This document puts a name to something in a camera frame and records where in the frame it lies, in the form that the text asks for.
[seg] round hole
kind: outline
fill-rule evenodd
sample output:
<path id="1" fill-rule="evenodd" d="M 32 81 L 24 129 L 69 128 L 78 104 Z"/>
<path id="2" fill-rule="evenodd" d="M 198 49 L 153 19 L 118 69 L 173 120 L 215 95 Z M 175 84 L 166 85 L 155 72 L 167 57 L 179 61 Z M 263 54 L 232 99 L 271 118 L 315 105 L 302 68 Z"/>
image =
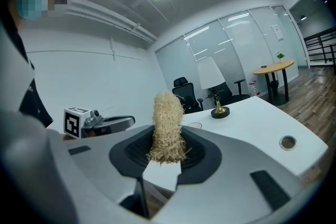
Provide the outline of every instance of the round hole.
<path id="1" fill-rule="evenodd" d="M 292 136 L 284 136 L 280 139 L 280 146 L 285 151 L 291 151 L 296 147 L 296 139 Z"/>
<path id="2" fill-rule="evenodd" d="M 197 128 L 197 129 L 202 129 L 202 125 L 199 122 L 189 123 L 187 126 Z"/>

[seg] water bottle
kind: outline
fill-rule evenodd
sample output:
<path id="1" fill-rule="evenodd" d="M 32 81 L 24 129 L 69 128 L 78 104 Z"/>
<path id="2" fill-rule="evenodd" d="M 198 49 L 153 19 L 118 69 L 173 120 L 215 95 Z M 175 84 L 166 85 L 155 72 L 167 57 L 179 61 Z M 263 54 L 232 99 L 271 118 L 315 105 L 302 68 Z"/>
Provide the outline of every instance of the water bottle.
<path id="1" fill-rule="evenodd" d="M 251 83 L 249 83 L 249 87 L 250 87 L 250 95 L 251 95 L 251 97 L 253 97 L 253 96 L 259 97 L 260 96 L 260 92 L 258 91 L 257 81 L 256 80 L 254 80 Z"/>

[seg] white cube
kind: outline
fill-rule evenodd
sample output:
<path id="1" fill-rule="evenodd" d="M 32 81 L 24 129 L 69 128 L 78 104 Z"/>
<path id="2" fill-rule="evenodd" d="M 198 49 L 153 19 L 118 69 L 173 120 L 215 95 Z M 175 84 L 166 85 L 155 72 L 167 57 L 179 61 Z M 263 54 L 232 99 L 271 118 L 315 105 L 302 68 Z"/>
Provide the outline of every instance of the white cube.
<path id="1" fill-rule="evenodd" d="M 81 129 L 90 117 L 90 110 L 81 108 L 64 109 L 64 133 L 74 138 L 83 138 Z"/>

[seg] round wooden table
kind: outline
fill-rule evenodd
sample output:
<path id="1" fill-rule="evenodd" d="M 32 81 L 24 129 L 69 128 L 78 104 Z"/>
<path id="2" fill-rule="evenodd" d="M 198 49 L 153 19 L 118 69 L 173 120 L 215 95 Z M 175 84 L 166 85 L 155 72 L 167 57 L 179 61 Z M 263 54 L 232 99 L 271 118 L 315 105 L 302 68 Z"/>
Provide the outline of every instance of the round wooden table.
<path id="1" fill-rule="evenodd" d="M 286 104 L 289 101 L 289 96 L 288 96 L 288 84 L 287 84 L 287 75 L 286 75 L 286 68 L 290 67 L 291 65 L 294 64 L 293 60 L 285 60 L 283 62 L 275 62 L 267 65 L 265 68 L 258 68 L 253 72 L 255 75 L 261 75 L 264 74 L 266 77 L 266 83 L 267 83 L 267 90 L 268 90 L 268 101 L 271 104 L 274 105 L 282 105 Z M 268 74 L 272 74 L 272 79 L 273 79 L 273 85 L 276 85 L 276 79 L 275 79 L 275 74 L 274 72 L 282 70 L 282 75 L 284 77 L 284 84 L 285 84 L 285 97 L 283 94 L 278 94 L 277 89 L 275 88 L 274 90 L 274 99 L 272 96 L 272 90 L 271 90 L 271 83 L 269 81 L 269 76 Z"/>

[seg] small potted plant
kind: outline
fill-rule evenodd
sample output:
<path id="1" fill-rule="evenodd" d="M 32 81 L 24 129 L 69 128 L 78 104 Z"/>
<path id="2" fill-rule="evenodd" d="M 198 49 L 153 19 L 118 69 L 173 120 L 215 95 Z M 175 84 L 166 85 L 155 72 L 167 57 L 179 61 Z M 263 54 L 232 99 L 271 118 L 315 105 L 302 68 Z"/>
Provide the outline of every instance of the small potted plant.
<path id="1" fill-rule="evenodd" d="M 280 53 L 280 52 L 278 52 L 277 54 L 277 57 L 278 57 L 278 59 L 280 60 L 280 62 L 284 62 L 283 60 L 283 58 L 285 57 L 285 55 L 283 55 L 282 53 Z"/>

